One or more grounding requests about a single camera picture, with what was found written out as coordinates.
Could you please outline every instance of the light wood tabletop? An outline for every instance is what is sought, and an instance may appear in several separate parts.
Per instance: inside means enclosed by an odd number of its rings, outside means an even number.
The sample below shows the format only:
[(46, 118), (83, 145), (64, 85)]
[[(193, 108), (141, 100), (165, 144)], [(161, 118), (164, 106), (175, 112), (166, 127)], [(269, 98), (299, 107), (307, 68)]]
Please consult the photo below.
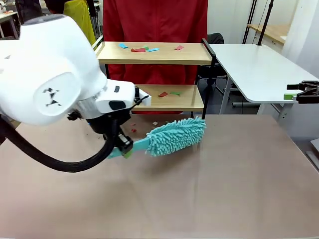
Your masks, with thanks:
[[(132, 115), (123, 129), (140, 139), (154, 121), (161, 126), (183, 117)], [(319, 175), (275, 120), (208, 115), (206, 122), (201, 144), (163, 157), (137, 152), (74, 174), (46, 168), (6, 140), (0, 146), (0, 236), (318, 236)], [(84, 120), (17, 130), (65, 161), (83, 160), (103, 145)]]
[(202, 112), (203, 100), (196, 85), (137, 85), (152, 96), (151, 106), (139, 105), (134, 111), (197, 111)]
[[(210, 65), (211, 56), (201, 43), (174, 42), (124, 42), (128, 48), (119, 47), (120, 42), (102, 42), (95, 50), (96, 57), (104, 64), (172, 64)], [(131, 52), (131, 48), (158, 47), (153, 52)], [(177, 51), (178, 45), (184, 46)]]
[[(255, 31), (261, 32), (263, 29), (263, 25), (260, 25), (258, 28), (257, 24), (248, 24), (249, 28), (254, 29)], [(281, 36), (287, 36), (290, 29), (290, 24), (286, 25), (267, 25), (265, 36), (270, 39), (284, 45), (286, 40), (282, 39)]]

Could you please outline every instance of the person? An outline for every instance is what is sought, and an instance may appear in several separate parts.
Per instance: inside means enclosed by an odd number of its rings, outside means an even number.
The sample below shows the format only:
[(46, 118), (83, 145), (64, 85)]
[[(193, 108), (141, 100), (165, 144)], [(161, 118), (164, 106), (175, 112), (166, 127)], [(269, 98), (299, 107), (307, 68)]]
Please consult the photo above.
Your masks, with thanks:
[(71, 17), (82, 29), (91, 45), (95, 42), (93, 27), (86, 0), (44, 0), (53, 14), (59, 13)]
[[(194, 42), (207, 38), (208, 0), (104, 0), (105, 41)], [(197, 66), (109, 64), (109, 77), (135, 84), (194, 84)]]

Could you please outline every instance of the yellow pants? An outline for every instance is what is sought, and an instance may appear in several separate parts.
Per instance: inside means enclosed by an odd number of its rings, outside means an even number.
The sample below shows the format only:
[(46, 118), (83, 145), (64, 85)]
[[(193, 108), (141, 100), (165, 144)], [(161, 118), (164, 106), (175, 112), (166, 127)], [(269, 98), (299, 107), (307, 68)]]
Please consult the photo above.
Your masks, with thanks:
[(88, 6), (85, 0), (71, 0), (64, 4), (64, 15), (72, 18), (82, 29), (90, 44), (95, 42), (95, 36), (90, 19)]

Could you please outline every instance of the wall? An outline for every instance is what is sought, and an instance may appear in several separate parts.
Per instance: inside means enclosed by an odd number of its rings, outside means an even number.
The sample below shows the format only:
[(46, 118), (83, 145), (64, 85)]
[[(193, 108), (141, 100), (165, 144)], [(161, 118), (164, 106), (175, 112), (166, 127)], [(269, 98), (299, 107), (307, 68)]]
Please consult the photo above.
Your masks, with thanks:
[[(258, 0), (253, 24), (259, 24), (267, 0)], [(290, 23), (298, 0), (275, 0), (269, 24)], [(266, 16), (268, 4), (262, 19)], [(208, 0), (208, 33), (220, 32), (226, 44), (241, 44), (252, 0)], [(250, 30), (252, 42), (253, 31)]]
[[(319, 3), (300, 0), (283, 55), (319, 78)], [(295, 104), (284, 128), (291, 137), (319, 137), (319, 105)]]

